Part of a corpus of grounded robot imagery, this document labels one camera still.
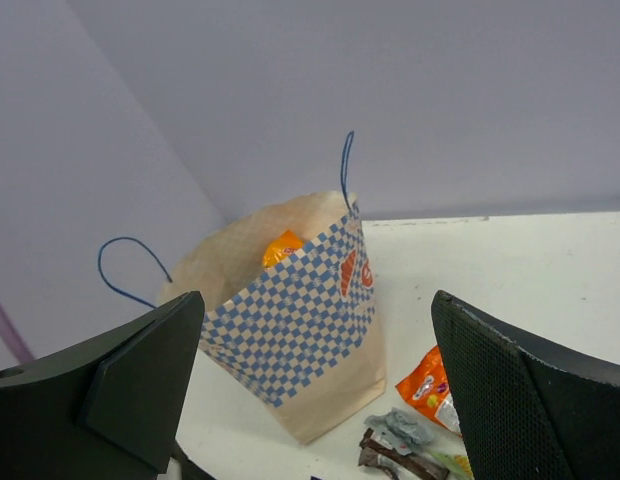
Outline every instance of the white table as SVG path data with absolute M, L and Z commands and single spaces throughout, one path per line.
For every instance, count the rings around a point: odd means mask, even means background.
M 366 222 L 364 231 L 385 322 L 386 393 L 300 447 L 198 353 L 178 440 L 218 480 L 379 478 L 356 466 L 363 420 L 393 406 L 410 410 L 394 385 L 435 343 L 430 302 L 438 289 L 620 363 L 620 213 Z M 442 448 L 462 451 L 454 436 L 437 431 Z

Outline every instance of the bag handle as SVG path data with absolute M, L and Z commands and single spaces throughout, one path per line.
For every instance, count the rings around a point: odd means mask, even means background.
M 103 282 L 110 287 L 110 289 L 112 291 L 114 291 L 115 293 L 118 293 L 119 295 L 129 298 L 131 300 L 134 300 L 135 302 L 139 302 L 141 305 L 145 305 L 146 307 L 150 307 L 150 308 L 157 308 L 156 305 L 153 305 L 152 303 L 148 302 L 147 300 L 144 300 L 141 297 L 137 297 L 136 295 L 133 295 L 130 292 L 126 292 L 125 290 L 113 285 L 110 280 L 108 280 L 105 276 L 105 274 L 103 273 L 103 266 L 102 266 L 102 259 L 103 259 L 103 252 L 106 249 L 106 247 L 108 245 L 110 245 L 111 243 L 114 242 L 118 242 L 120 240 L 128 240 L 130 242 L 134 242 L 137 243 L 139 245 L 141 245 L 150 255 L 152 255 L 152 258 L 154 258 L 154 260 L 157 262 L 157 264 L 161 267 L 161 270 L 163 270 L 163 273 L 166 275 L 166 279 L 168 280 L 168 282 L 172 283 L 172 277 L 170 276 L 170 274 L 168 273 L 168 270 L 166 270 L 166 267 L 163 266 L 163 263 L 161 263 L 161 260 L 159 260 L 159 258 L 154 254 L 154 252 L 152 250 L 150 250 L 150 248 L 143 243 L 141 240 L 138 240 L 134 237 L 115 237 L 112 238 L 110 240 L 108 240 L 106 243 L 104 243 L 103 245 L 101 245 L 101 248 L 99 248 L 99 256 L 97 257 L 97 269 L 99 270 L 99 275 L 101 275 L 101 280 L 103 280 Z
M 350 149 L 352 149 L 352 142 L 354 141 L 354 130 L 346 136 L 346 141 L 343 144 L 343 153 L 341 154 L 341 193 L 343 193 L 343 199 L 346 201 L 346 205 L 350 213 L 352 213 L 352 207 L 348 200 L 348 163 L 350 161 Z

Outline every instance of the orange snack bag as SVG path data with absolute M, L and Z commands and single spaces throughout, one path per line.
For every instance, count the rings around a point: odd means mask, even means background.
M 430 350 L 419 366 L 396 386 L 401 398 L 421 415 L 461 435 L 448 377 L 439 347 Z
M 262 264 L 265 268 L 272 267 L 301 247 L 303 247 L 303 241 L 292 231 L 286 230 L 268 246 L 263 255 Z

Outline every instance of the gray wall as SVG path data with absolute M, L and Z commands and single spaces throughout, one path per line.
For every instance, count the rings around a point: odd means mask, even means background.
M 620 0 L 68 0 L 227 218 L 620 208 Z
M 172 266 L 223 224 L 68 6 L 0 0 L 0 301 L 35 355 L 147 311 L 101 282 L 104 241 Z M 104 269 L 148 299 L 163 281 L 134 245 Z

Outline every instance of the orange plastic packet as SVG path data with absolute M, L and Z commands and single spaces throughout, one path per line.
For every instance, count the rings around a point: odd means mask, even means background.
M 461 435 L 459 417 L 454 409 L 438 346 L 423 357 L 419 366 L 401 380 L 396 389 L 401 398 L 421 415 Z
M 262 264 L 265 268 L 272 267 L 301 247 L 303 247 L 303 241 L 292 231 L 286 230 L 268 246 L 263 255 Z

